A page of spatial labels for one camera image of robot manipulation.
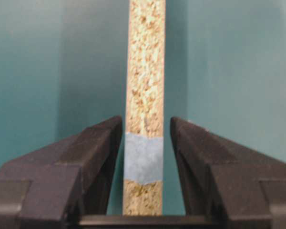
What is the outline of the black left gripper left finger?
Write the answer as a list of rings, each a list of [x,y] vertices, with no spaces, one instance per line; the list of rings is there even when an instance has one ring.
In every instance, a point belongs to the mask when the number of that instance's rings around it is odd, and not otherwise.
[[[70,215],[105,214],[122,134],[115,116],[4,163],[0,229],[63,229]]]

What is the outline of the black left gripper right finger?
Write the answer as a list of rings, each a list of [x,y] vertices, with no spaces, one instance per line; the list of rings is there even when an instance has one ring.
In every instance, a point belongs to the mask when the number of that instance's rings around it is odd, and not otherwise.
[[[286,229],[286,163],[178,117],[171,140],[188,215],[226,229]]]

